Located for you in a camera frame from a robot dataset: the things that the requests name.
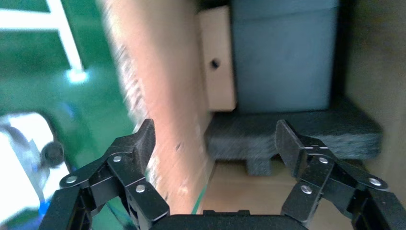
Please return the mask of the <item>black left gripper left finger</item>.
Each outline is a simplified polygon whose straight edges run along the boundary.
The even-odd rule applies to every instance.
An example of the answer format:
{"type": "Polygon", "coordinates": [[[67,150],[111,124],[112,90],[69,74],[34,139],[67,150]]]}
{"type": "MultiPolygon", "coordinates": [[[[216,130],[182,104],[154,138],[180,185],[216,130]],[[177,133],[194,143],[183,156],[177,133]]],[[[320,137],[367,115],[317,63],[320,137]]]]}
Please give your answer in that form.
{"type": "Polygon", "coordinates": [[[155,144],[152,119],[136,133],[116,138],[100,158],[61,179],[40,229],[88,230],[93,217],[114,198],[141,230],[166,218],[168,204],[145,177],[155,144]]]}

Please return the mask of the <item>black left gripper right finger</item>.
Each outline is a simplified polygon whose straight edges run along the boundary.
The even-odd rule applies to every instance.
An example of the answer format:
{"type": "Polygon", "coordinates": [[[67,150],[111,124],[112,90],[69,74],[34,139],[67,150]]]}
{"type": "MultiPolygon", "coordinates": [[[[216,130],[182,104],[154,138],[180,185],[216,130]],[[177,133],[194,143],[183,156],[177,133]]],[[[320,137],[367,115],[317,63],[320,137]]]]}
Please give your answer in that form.
{"type": "Polygon", "coordinates": [[[338,159],[321,140],[276,123],[275,145],[297,183],[281,214],[307,227],[322,199],[351,220],[355,230],[403,230],[406,210],[381,178],[338,159]]]}

